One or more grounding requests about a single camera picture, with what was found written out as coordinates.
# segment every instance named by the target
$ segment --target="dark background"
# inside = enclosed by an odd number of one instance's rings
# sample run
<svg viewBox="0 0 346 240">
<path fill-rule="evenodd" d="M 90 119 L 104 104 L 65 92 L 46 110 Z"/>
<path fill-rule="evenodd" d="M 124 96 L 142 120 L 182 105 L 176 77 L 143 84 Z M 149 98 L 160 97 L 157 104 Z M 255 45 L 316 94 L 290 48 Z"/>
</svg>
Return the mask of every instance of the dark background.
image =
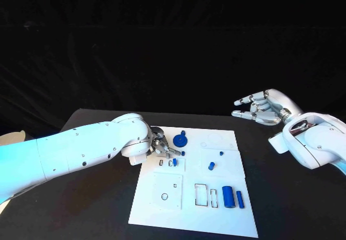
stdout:
<svg viewBox="0 0 346 240">
<path fill-rule="evenodd" d="M 346 120 L 343 8 L 278 2 L 0 4 L 0 134 L 59 132 L 80 108 L 229 116 L 276 88 Z"/>
</svg>

